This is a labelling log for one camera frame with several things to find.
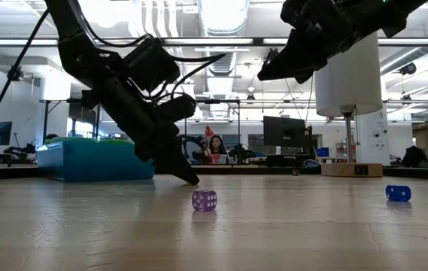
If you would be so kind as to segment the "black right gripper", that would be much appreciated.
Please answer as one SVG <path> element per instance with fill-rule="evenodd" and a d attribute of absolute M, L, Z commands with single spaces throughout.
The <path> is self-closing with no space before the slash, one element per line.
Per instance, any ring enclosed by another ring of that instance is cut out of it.
<path fill-rule="evenodd" d="M 385 0 L 286 0 L 281 20 L 293 28 L 284 49 L 263 65 L 258 79 L 305 83 L 327 64 L 328 56 L 381 29 L 376 16 L 386 9 Z"/>

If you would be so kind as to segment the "black background rig frame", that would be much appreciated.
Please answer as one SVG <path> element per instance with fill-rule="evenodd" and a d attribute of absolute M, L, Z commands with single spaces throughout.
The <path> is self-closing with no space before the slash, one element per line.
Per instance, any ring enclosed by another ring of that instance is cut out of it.
<path fill-rule="evenodd" d="M 84 107 L 81 98 L 66 100 L 44 100 L 43 139 L 50 134 L 59 137 L 85 137 L 97 139 L 99 136 L 100 106 Z"/>
<path fill-rule="evenodd" d="M 205 127 L 210 126 L 228 148 L 241 144 L 241 103 L 238 99 L 197 99 L 196 102 L 194 115 L 177 122 L 182 134 L 205 136 Z"/>

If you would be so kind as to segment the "small blue die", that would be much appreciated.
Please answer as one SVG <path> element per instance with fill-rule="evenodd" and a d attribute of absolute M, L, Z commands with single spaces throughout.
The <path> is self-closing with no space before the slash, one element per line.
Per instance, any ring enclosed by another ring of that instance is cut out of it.
<path fill-rule="evenodd" d="M 411 199 L 411 189 L 404 185 L 387 185 L 385 194 L 389 201 L 394 202 L 408 202 Z"/>

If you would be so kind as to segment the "blue plastic bin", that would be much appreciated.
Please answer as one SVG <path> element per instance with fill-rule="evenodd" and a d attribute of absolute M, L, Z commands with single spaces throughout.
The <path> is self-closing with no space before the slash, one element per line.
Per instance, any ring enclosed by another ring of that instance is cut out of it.
<path fill-rule="evenodd" d="M 48 178 L 65 182 L 150 179 L 155 169 L 135 155 L 135 145 L 59 142 L 37 150 L 38 168 Z"/>

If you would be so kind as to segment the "black ceiling spotlight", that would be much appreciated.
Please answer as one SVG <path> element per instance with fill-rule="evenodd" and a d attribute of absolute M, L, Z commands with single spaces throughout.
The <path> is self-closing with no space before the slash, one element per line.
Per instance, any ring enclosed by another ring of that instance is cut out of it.
<path fill-rule="evenodd" d="M 12 65 L 7 73 L 7 79 L 18 82 L 23 80 L 23 71 L 20 65 Z"/>
<path fill-rule="evenodd" d="M 413 75 L 416 71 L 417 66 L 413 62 L 410 62 L 409 64 L 399 69 L 399 73 L 401 75 Z"/>

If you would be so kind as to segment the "black computer monitor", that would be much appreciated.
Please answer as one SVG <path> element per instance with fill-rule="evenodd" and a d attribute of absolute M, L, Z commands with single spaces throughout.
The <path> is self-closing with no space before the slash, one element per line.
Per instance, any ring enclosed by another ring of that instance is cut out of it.
<path fill-rule="evenodd" d="M 305 121 L 287 117 L 263 117 L 263 145 L 280 147 L 280 154 L 267 154 L 269 167 L 301 168 L 310 157 Z"/>

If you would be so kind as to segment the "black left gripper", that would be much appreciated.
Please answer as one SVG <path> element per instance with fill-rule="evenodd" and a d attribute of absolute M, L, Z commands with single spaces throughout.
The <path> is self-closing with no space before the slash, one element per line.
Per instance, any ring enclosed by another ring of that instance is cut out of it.
<path fill-rule="evenodd" d="M 195 100 L 175 95 L 159 103 L 178 72 L 89 72 L 81 82 L 91 88 L 82 93 L 85 105 L 99 104 L 135 143 L 135 154 L 152 160 L 155 169 L 197 185 L 199 178 L 181 151 L 175 122 L 193 115 Z"/>

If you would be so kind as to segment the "black office chair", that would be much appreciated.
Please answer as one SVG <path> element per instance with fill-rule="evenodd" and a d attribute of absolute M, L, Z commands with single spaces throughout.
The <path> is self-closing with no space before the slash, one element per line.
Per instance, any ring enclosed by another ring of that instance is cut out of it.
<path fill-rule="evenodd" d="M 428 158 L 420 148 L 411 146 L 405 150 L 402 164 L 408 168 L 428 168 Z"/>

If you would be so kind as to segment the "small purple die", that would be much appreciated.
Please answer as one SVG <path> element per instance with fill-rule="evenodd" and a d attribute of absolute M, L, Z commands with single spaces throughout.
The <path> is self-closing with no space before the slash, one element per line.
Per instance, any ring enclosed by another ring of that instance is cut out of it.
<path fill-rule="evenodd" d="M 196 190 L 192 195 L 192 206 L 198 212 L 210 212 L 217 207 L 217 193 L 214 190 Z"/>

